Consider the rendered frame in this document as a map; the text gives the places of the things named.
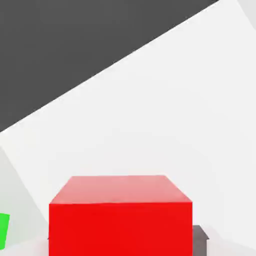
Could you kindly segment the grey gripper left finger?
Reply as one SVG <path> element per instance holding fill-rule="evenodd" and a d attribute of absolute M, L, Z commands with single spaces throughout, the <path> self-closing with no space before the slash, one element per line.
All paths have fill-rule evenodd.
<path fill-rule="evenodd" d="M 36 237 L 0 251 L 0 256 L 49 256 L 49 238 Z"/>

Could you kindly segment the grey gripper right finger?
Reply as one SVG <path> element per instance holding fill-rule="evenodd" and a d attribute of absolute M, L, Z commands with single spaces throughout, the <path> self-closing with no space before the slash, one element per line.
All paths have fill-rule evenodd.
<path fill-rule="evenodd" d="M 193 226 L 193 256 L 256 256 L 256 249 L 222 238 L 210 226 Z"/>

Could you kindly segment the small green cube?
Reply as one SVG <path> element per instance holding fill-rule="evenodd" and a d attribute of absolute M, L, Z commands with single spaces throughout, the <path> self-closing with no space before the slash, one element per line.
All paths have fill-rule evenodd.
<path fill-rule="evenodd" d="M 6 245 L 9 220 L 10 220 L 9 214 L 0 213 L 0 250 L 3 250 Z"/>

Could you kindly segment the small red cube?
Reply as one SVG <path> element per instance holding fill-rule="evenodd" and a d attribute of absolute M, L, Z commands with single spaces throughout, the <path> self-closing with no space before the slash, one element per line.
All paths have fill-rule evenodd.
<path fill-rule="evenodd" d="M 193 203 L 164 175 L 73 176 L 49 204 L 49 256 L 193 256 Z"/>

